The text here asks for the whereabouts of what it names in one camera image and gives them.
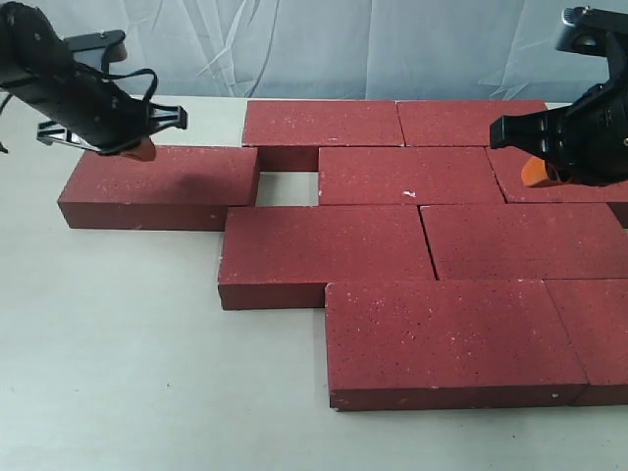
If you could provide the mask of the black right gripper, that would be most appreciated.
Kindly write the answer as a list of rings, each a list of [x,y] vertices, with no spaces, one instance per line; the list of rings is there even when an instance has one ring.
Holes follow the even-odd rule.
[[[569,106],[503,115],[490,125],[490,147],[531,155],[520,174],[526,187],[624,183],[627,85],[598,84]]]

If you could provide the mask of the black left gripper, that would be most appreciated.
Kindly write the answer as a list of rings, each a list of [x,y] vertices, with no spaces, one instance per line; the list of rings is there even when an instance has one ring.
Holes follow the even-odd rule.
[[[1,6],[1,90],[45,116],[36,138],[99,155],[121,155],[139,162],[156,158],[153,134],[187,127],[182,106],[156,104],[154,70],[134,77],[151,82],[140,98],[119,87],[122,76],[77,62],[67,44],[37,7],[20,2]]]

